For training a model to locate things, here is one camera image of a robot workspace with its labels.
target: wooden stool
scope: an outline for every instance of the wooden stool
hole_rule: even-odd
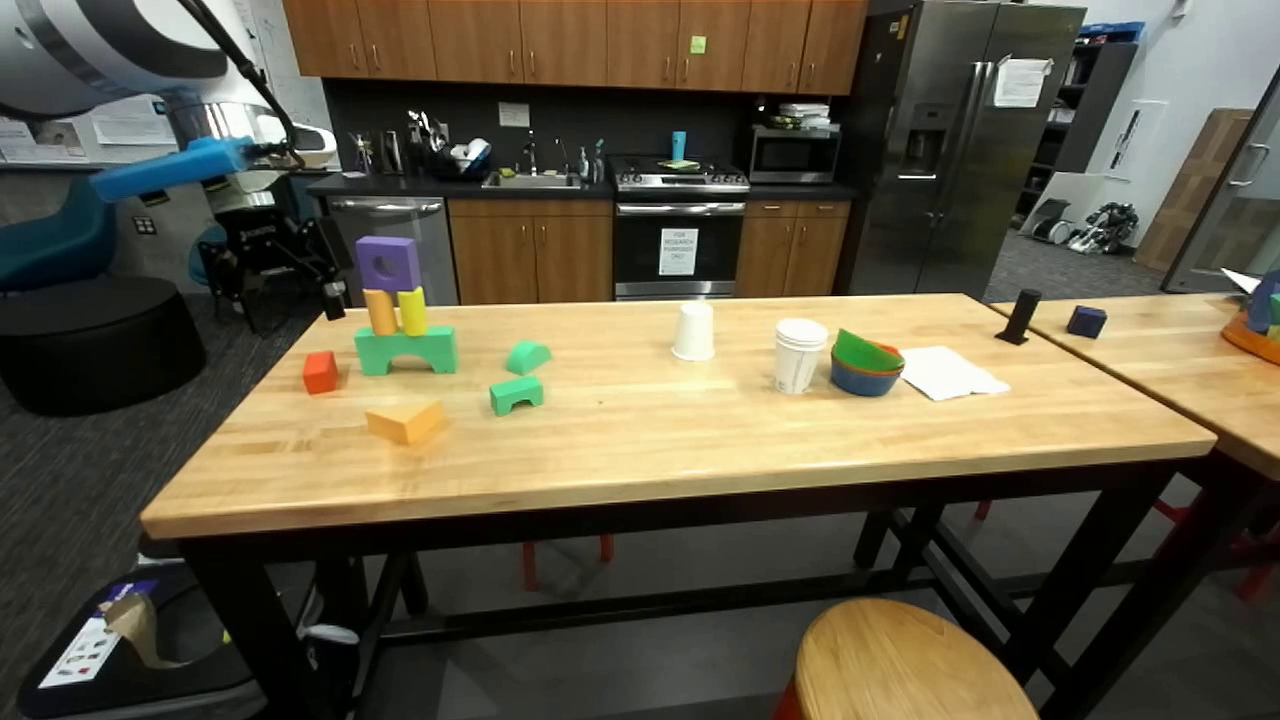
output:
[[[776,720],[1030,720],[1009,668],[957,624],[897,599],[848,599],[807,624]]]

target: kitchen counter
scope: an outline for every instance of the kitchen counter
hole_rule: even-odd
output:
[[[480,183],[444,183],[433,177],[318,177],[308,181],[308,192],[318,197],[489,197],[489,199],[614,199],[614,183],[591,189],[480,189]],[[855,199],[855,189],[829,183],[829,189],[751,189],[749,199]]]

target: refrigerator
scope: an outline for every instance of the refrigerator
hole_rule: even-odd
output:
[[[983,295],[1085,8],[882,0],[867,12],[844,181],[862,221],[844,292]]]

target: yellow block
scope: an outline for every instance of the yellow block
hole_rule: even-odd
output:
[[[397,292],[403,334],[429,334],[429,292]]]
[[[394,443],[422,443],[429,435],[442,435],[447,424],[447,417],[435,400],[422,402],[422,407],[379,407],[379,410],[365,410],[365,417],[370,417],[370,430],[385,435]]]
[[[385,286],[365,286],[370,324],[376,334],[397,334],[397,304]]]

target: purple block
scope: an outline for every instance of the purple block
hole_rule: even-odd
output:
[[[408,234],[361,234],[356,269],[365,286],[385,286],[385,292],[424,286],[416,244]]]

